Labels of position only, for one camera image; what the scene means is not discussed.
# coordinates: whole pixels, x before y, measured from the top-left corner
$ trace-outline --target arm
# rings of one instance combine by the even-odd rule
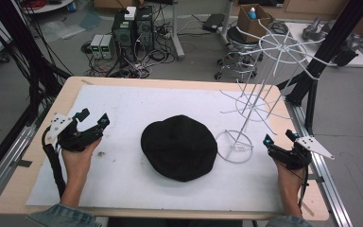
[[[298,193],[303,183],[300,178],[303,175],[303,169],[290,171],[277,161],[275,164],[278,169],[279,191],[285,215],[303,218],[298,200]]]
[[[60,203],[78,208],[82,189],[87,181],[90,170],[91,157],[101,139],[96,140],[82,152],[62,151],[64,165],[67,171],[67,185],[60,199]]]
[[[267,223],[267,227],[311,227],[311,224],[303,219],[299,207],[298,194],[302,186],[303,169],[288,170],[275,160],[278,169],[279,192],[285,215],[274,218]]]
[[[45,211],[32,213],[27,216],[28,219],[43,226],[100,226],[100,223],[95,222],[93,215],[77,210],[81,192],[90,170],[91,157],[100,141],[101,139],[96,140],[82,152],[68,150],[61,152],[67,171],[67,185],[60,198],[60,203]]]

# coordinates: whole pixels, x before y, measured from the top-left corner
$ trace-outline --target wire hat rack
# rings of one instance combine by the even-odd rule
[[[325,65],[333,66],[333,64],[322,61],[317,57],[308,54],[306,45],[308,44],[320,44],[324,41],[321,39],[319,41],[310,41],[305,43],[299,43],[297,40],[290,37],[290,29],[284,34],[272,34],[272,32],[265,26],[261,24],[261,21],[258,20],[259,25],[266,30],[267,35],[263,37],[258,37],[252,35],[250,33],[242,31],[239,27],[237,30],[244,35],[251,36],[259,40],[259,48],[256,50],[251,50],[247,52],[239,52],[238,54],[241,56],[251,55],[254,53],[264,53],[267,57],[265,62],[265,66],[260,73],[260,76],[257,77],[257,80],[254,82],[254,85],[251,91],[246,91],[248,89],[248,84],[250,82],[251,74],[253,70],[250,71],[248,75],[248,79],[244,86],[238,82],[237,84],[240,88],[241,94],[238,97],[230,96],[227,93],[220,91],[223,95],[233,99],[235,101],[235,110],[222,112],[223,114],[235,113],[238,112],[242,117],[245,118],[245,121],[240,130],[224,130],[217,137],[216,140],[222,143],[228,143],[228,146],[224,146],[218,150],[218,154],[224,160],[241,164],[247,162],[253,155],[254,145],[252,141],[247,135],[247,126],[252,122],[262,122],[266,125],[268,130],[277,135],[267,120],[271,115],[281,117],[284,119],[290,119],[289,116],[281,116],[273,113],[274,108],[278,104],[278,102],[283,99],[285,96],[285,90],[280,93],[280,95],[276,98],[276,100],[269,100],[268,94],[270,90],[275,86],[276,79],[282,75],[282,70],[286,64],[296,64],[296,71],[298,69],[302,69],[305,74],[313,80],[319,80],[311,75],[310,72],[306,69],[305,61],[307,57],[319,61]],[[258,62],[258,57],[255,59],[254,66],[256,66]],[[271,62],[270,71],[267,75],[263,76],[264,69],[268,68],[268,63]],[[291,80],[293,79],[294,74],[291,74],[288,79],[285,88],[289,86]]]

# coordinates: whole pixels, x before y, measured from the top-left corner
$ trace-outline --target sleeve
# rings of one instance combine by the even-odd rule
[[[312,227],[312,225],[302,218],[295,216],[282,216],[271,219],[267,223],[267,227]]]
[[[101,224],[95,221],[95,217],[89,213],[79,211],[60,203],[51,208],[32,213],[26,217],[41,226],[55,227],[100,227]]]

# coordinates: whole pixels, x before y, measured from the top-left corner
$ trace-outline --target metal rail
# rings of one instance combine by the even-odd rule
[[[286,103],[290,115],[293,117],[293,122],[296,130],[302,136],[308,136],[308,130],[305,128],[305,113],[302,107],[292,106],[290,103]],[[350,217],[344,207],[343,201],[337,192],[335,183],[330,175],[329,169],[322,156],[317,153],[312,154],[313,162],[311,167],[317,175],[318,185],[323,197],[326,201],[329,211],[333,214],[333,218],[337,226],[351,227],[353,226]]]
[[[0,188],[7,177],[13,173],[18,161],[21,159],[36,132],[37,127],[35,122],[30,126],[23,127],[23,130],[19,133],[9,151],[0,162]]]

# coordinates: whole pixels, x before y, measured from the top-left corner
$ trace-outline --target blue object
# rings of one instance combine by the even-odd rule
[[[72,3],[69,3],[69,5],[67,5],[67,10],[69,12],[75,12],[78,8],[76,7],[76,3],[75,2],[72,2]]]
[[[247,13],[249,18],[252,19],[252,20],[255,20],[256,19],[256,13],[255,13],[255,8],[251,8],[249,13]]]

